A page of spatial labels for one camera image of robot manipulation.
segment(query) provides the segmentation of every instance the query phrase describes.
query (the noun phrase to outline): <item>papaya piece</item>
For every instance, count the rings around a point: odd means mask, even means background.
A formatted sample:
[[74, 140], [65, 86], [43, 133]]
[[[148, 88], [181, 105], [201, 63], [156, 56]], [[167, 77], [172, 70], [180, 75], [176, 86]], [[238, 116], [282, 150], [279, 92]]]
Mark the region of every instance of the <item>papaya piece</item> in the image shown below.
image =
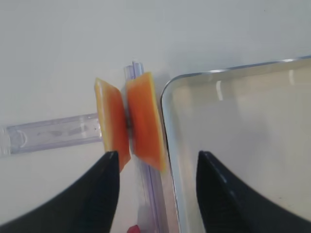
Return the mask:
[[126, 91], [133, 129], [133, 152], [138, 158], [161, 171], [165, 167], [165, 151], [151, 73], [129, 80]]
[[99, 78], [95, 80], [94, 89], [104, 149], [105, 152], [114, 150], [118, 152], [121, 172], [131, 159], [121, 92]]

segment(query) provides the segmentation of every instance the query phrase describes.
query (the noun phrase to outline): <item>white background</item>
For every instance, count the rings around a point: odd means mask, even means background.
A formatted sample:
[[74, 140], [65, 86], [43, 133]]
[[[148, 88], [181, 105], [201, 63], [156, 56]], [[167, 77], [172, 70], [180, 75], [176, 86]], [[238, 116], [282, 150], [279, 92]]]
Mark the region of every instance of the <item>white background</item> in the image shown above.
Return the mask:
[[[309, 0], [0, 0], [0, 123], [96, 112], [93, 83], [124, 86], [144, 63], [179, 74], [311, 54]], [[0, 222], [47, 201], [103, 154], [100, 143], [0, 160]], [[135, 167], [121, 174], [112, 232], [137, 223]]]

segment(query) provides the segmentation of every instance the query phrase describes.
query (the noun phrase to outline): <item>red object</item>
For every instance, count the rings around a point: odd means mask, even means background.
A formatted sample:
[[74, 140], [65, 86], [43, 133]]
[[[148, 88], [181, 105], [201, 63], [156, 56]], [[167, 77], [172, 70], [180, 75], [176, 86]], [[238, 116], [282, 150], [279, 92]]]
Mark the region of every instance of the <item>red object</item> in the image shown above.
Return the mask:
[[139, 226], [138, 226], [138, 225], [135, 225], [135, 226], [133, 226], [133, 227], [130, 227], [130, 228], [127, 230], [127, 233], [140, 233]]

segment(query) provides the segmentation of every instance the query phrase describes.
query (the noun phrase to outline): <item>transparent plastic strip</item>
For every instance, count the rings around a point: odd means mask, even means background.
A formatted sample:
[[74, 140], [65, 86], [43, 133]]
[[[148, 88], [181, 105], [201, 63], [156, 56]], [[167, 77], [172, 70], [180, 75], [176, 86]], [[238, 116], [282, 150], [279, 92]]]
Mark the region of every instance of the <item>transparent plastic strip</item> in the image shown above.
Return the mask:
[[97, 114], [87, 114], [0, 129], [1, 156], [101, 142]]

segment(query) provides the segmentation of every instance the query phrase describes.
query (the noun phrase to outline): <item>orange flesh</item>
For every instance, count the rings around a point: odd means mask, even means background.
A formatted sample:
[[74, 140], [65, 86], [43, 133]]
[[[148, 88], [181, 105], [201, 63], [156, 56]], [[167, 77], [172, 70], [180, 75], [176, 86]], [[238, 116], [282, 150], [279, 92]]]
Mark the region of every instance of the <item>orange flesh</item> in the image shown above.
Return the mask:
[[94, 88], [104, 149], [118, 152], [121, 172], [131, 158], [121, 92], [98, 78]]
[[164, 142], [151, 73], [128, 81], [126, 90], [133, 124], [134, 154], [152, 167], [163, 170]]

